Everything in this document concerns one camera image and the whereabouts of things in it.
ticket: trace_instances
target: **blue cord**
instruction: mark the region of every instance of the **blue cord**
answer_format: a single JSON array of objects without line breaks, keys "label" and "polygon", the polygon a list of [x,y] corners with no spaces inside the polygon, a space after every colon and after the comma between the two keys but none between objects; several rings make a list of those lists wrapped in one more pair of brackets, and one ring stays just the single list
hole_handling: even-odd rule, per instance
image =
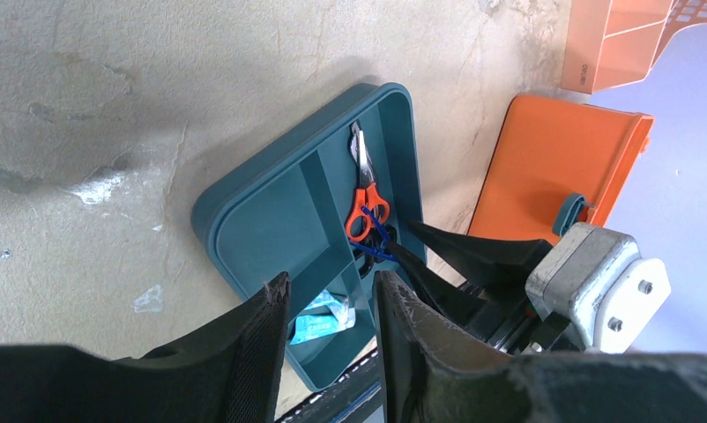
[{"label": "blue cord", "polygon": [[[377,232],[382,237],[382,245],[379,246],[380,248],[384,244],[386,244],[387,241],[392,241],[392,238],[387,233],[387,229],[385,229],[384,226],[381,223],[379,223],[379,220],[377,220],[377,218],[375,217],[375,214],[366,205],[361,207],[361,211],[364,212],[367,216],[369,216],[369,218],[372,220],[372,223],[374,223]],[[349,243],[351,245],[353,245],[354,247],[363,251],[365,254],[369,254],[370,256],[378,257],[383,260],[388,260],[391,262],[397,261],[397,260],[395,260],[395,257],[390,256],[389,254],[384,254],[384,251],[382,251],[381,249],[367,247],[366,245],[362,245],[358,242],[353,242],[353,241],[349,241]]]}]

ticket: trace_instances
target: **teal plastic tray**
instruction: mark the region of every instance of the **teal plastic tray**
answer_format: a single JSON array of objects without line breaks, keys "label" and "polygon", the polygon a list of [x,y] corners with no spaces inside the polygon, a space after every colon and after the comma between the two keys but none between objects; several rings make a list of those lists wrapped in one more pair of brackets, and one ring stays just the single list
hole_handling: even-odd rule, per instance
[{"label": "teal plastic tray", "polygon": [[354,262],[346,238],[358,177],[348,151],[349,127],[357,119],[377,188],[391,204],[387,223],[398,229],[400,244],[426,261],[423,243],[404,224],[421,221],[422,212],[411,98],[398,84],[361,84],[341,94],[214,183],[191,216],[213,264],[244,300],[279,272],[289,272],[289,328],[324,289],[350,299],[353,328],[287,344],[289,363],[314,391],[333,383],[375,335],[375,271],[399,270],[396,263],[379,263],[360,279],[361,263]]}]

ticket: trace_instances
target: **white plastic mount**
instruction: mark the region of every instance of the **white plastic mount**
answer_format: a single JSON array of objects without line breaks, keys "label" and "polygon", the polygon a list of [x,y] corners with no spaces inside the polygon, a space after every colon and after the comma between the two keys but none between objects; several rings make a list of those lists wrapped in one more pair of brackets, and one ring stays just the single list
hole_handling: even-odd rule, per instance
[{"label": "white plastic mount", "polygon": [[593,349],[624,353],[669,295],[670,280],[662,260],[640,258],[630,264],[600,303]]}]

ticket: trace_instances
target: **scissors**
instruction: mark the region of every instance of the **scissors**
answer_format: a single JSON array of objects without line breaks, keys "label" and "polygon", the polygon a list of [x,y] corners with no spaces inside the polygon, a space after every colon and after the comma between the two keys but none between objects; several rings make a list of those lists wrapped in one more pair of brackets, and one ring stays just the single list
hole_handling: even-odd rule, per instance
[{"label": "scissors", "polygon": [[[353,153],[355,148],[355,159],[359,168],[359,186],[356,188],[353,199],[353,209],[346,221],[346,234],[351,241],[361,242],[375,226],[372,219],[376,219],[377,223],[382,224],[390,217],[390,204],[383,200],[376,190],[375,171],[372,168],[367,145],[364,142],[364,131],[361,130],[358,121],[351,125],[351,133],[350,150]],[[363,207],[371,210],[372,215],[365,213]],[[354,234],[354,223],[359,219],[363,219],[363,229],[360,234]]]}]

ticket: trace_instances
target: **bolt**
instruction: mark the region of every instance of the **bolt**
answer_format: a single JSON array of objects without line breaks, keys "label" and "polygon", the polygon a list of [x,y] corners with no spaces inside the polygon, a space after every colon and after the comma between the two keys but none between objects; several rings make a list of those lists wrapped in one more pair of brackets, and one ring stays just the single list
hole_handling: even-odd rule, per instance
[{"label": "bolt", "polygon": [[620,332],[623,328],[623,322],[621,319],[611,317],[611,320],[608,321],[608,328],[610,328],[613,332]]},{"label": "bolt", "polygon": [[639,291],[641,293],[651,293],[652,292],[652,282],[647,282],[646,280],[639,282]]},{"label": "bolt", "polygon": [[538,354],[538,353],[543,353],[543,345],[538,344],[537,342],[531,342],[527,348],[525,348],[525,353],[526,354]]}]

